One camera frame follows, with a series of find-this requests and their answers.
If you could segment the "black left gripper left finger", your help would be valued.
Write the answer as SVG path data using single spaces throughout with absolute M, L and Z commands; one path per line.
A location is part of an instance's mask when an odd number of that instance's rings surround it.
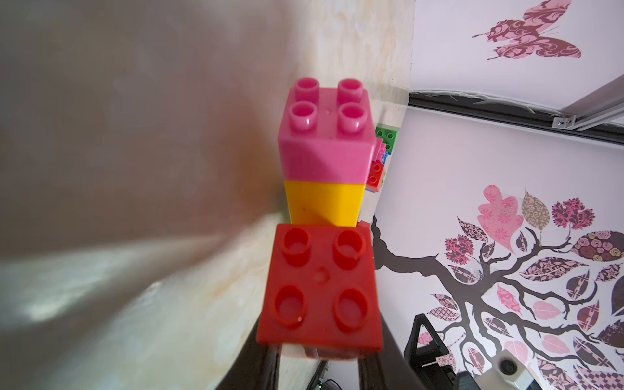
M 277 390 L 280 355 L 257 341 L 257 321 L 217 390 Z

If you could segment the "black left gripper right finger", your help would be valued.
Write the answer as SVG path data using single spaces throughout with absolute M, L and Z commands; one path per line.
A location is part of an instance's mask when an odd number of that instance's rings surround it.
M 381 317 L 383 349 L 359 359 L 358 374 L 361 390 L 424 389 L 397 346 L 384 317 Z

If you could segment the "yellow lego brick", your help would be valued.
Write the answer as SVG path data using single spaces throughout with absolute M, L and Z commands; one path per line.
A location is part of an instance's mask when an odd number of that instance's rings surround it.
M 355 227 L 365 185 L 286 180 L 284 182 L 292 224 Z

